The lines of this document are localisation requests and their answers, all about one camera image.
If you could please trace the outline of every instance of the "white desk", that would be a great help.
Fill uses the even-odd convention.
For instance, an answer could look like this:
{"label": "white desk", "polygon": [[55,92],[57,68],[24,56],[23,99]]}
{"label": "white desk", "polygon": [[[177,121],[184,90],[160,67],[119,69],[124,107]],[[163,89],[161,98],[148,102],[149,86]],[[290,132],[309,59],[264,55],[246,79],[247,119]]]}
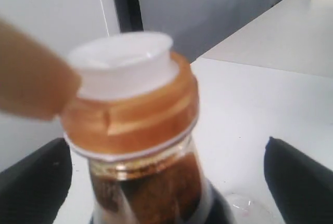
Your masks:
{"label": "white desk", "polygon": [[[194,137],[206,176],[278,218],[263,175],[269,136],[333,168],[331,19],[333,0],[284,0],[192,64],[201,97]],[[86,161],[72,160],[72,186],[55,224],[88,223],[93,210]]]}

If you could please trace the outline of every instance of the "glass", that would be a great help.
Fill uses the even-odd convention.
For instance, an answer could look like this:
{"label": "glass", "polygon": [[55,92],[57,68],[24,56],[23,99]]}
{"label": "glass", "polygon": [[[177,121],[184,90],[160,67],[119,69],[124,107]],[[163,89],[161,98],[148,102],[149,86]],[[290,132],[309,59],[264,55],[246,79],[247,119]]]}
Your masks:
{"label": "glass", "polygon": [[89,160],[94,224],[229,224],[229,207],[203,176],[191,136],[133,160]]}

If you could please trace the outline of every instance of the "sauce bottle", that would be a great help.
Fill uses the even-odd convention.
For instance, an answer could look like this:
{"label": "sauce bottle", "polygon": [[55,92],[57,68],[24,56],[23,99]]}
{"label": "sauce bottle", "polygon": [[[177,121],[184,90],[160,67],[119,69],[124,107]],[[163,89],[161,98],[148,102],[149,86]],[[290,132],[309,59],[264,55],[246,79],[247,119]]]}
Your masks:
{"label": "sauce bottle", "polygon": [[171,47],[167,35],[137,32],[69,55],[82,86],[61,121],[71,148],[88,158],[94,224],[232,223],[191,136],[196,78]]}

